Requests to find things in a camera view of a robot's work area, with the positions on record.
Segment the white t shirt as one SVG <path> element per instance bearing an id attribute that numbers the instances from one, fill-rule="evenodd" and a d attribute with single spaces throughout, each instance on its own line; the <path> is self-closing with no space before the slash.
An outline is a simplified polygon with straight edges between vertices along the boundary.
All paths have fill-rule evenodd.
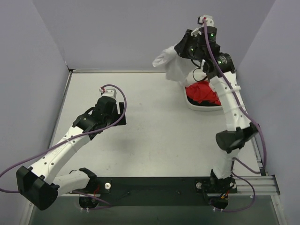
<path id="1" fill-rule="evenodd" d="M 188 81 L 188 76 L 196 66 L 189 59 L 180 57 L 174 46 L 164 49 L 152 62 L 153 67 L 164 71 L 165 78 L 169 81 L 178 82 L 183 87 L 188 87 L 195 81 Z"/>

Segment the white plastic laundry basket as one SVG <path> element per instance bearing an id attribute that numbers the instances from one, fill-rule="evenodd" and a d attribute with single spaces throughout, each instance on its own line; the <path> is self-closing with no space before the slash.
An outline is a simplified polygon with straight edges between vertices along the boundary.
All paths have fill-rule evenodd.
<path id="1" fill-rule="evenodd" d="M 200 111 L 200 112 L 220 111 L 220 110 L 222 110 L 222 106 L 217 106 L 217 107 L 196 106 L 196 105 L 192 105 L 187 100 L 188 96 L 187 96 L 187 93 L 186 93 L 186 87 L 188 87 L 188 86 L 196 83 L 197 81 L 200 81 L 200 80 L 204 79 L 205 76 L 206 76 L 206 74 L 204 72 L 202 72 L 200 69 L 193 70 L 187 76 L 186 81 L 184 82 L 184 86 L 182 88 L 183 89 L 183 93 L 184 93 L 184 97 L 185 97 L 185 101 L 186 101 L 186 104 L 187 104 L 187 107 L 190 110 Z"/>

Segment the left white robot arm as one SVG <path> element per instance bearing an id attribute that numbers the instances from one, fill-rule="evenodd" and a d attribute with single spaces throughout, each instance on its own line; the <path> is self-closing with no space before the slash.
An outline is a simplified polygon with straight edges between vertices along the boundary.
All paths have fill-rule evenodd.
<path id="1" fill-rule="evenodd" d="M 58 172 L 96 135 L 108 128 L 125 125 L 126 109 L 126 100 L 117 102 L 114 96 L 103 94 L 94 107 L 76 118 L 60 143 L 31 166 L 21 166 L 17 170 L 19 193 L 39 210 L 46 210 L 60 195 L 77 190 L 94 191 L 99 186 L 98 179 L 89 169 L 80 168 L 63 176 Z"/>

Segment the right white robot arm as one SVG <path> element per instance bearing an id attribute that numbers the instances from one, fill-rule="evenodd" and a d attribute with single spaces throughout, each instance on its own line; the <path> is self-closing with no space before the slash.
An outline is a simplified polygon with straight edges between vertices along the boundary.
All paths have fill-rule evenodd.
<path id="1" fill-rule="evenodd" d="M 234 186 L 233 159 L 258 130 L 245 115 L 233 60 L 220 51 L 216 35 L 217 28 L 211 26 L 186 30 L 174 49 L 184 59 L 204 62 L 203 71 L 220 100 L 227 129 L 216 134 L 221 156 L 211 170 L 210 186 L 223 192 Z"/>

